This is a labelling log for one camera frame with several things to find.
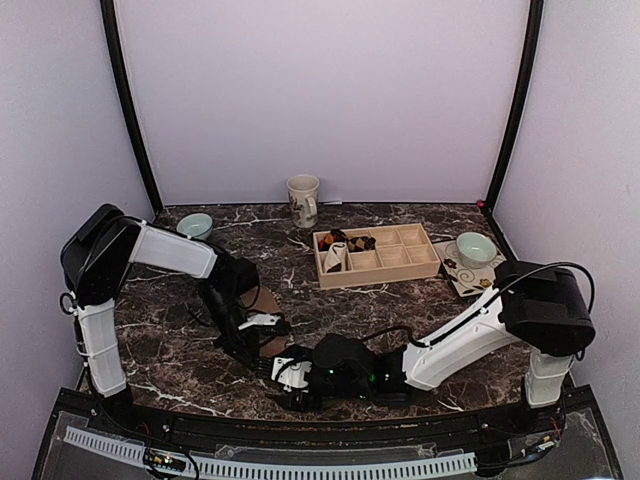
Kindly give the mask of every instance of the white mug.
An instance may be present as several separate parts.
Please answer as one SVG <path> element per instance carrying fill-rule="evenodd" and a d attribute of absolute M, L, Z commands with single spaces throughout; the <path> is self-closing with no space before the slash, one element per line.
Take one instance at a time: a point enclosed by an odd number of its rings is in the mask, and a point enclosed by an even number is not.
<path fill-rule="evenodd" d="M 313 175 L 296 175 L 287 180 L 291 215 L 296 227 L 311 228 L 318 222 L 318 188 L 320 180 Z"/>

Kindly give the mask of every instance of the table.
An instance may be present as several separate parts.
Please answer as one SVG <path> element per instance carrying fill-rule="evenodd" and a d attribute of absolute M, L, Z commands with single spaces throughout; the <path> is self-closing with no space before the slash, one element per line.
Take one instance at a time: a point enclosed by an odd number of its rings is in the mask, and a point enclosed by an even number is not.
<path fill-rule="evenodd" d="M 318 288 L 311 231 L 296 228 L 289 205 L 168 207 L 157 219 L 175 228 L 180 218 L 205 212 L 214 219 L 212 241 L 258 265 L 261 282 L 278 300 L 293 332 L 291 343 L 314 346 L 329 332 L 362 337 L 399 323 L 420 338 L 470 303 L 440 274 L 424 280 L 341 290 Z M 433 242 L 465 231 L 492 235 L 475 205 L 345 204 L 321 206 L 314 230 L 422 223 Z M 431 392 L 419 392 L 406 408 L 376 407 L 362 400 L 326 399 L 320 412 L 278 407 L 268 394 L 281 390 L 213 347 L 217 331 L 199 325 L 207 311 L 196 280 L 135 266 L 116 305 L 120 354 L 138 404 L 185 413 L 283 421 L 363 421 L 467 411 L 516 402 L 529 348 L 505 347 L 451 376 Z M 374 351 L 406 339 L 394 332 L 371 341 Z"/>

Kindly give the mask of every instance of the white wall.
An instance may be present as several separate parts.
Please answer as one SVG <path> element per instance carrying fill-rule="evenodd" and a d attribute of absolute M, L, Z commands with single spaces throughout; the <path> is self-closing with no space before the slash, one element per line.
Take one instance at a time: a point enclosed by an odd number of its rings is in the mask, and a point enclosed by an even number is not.
<path fill-rule="evenodd" d="M 0 452 L 30 478 L 61 386 L 80 371 L 59 254 L 113 202 L 149 218 L 98 1 L 0 2 Z"/>
<path fill-rule="evenodd" d="M 168 204 L 484 198 L 527 0 L 120 0 Z"/>
<path fill-rule="evenodd" d="M 496 217 L 516 253 L 572 260 L 597 283 L 591 383 L 625 470 L 640 478 L 640 3 L 546 2 Z"/>

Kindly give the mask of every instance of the light green bowl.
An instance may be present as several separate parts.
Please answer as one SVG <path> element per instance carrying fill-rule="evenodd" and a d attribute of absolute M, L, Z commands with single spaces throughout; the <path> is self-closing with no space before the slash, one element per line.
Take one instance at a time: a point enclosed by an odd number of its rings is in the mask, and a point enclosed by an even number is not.
<path fill-rule="evenodd" d="M 211 235 L 213 220 L 206 213 L 194 213 L 180 220 L 178 233 L 189 235 L 197 240 L 206 240 Z"/>
<path fill-rule="evenodd" d="M 496 258 L 498 249 L 490 238 L 480 233 L 463 233 L 456 239 L 462 264 L 471 269 L 484 268 Z"/>

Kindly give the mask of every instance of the wooden box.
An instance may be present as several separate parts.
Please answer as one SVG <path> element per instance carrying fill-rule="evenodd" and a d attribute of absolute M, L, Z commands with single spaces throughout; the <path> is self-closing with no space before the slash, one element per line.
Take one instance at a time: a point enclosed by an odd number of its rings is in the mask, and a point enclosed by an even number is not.
<path fill-rule="evenodd" d="M 318 244 L 329 232 L 314 232 L 313 249 L 322 290 L 401 282 L 438 274 L 440 259 L 427 232 L 419 223 L 342 231 L 349 238 L 365 235 L 375 238 L 376 249 L 348 252 L 343 271 L 324 273 L 323 263 L 327 252 L 321 252 Z"/>

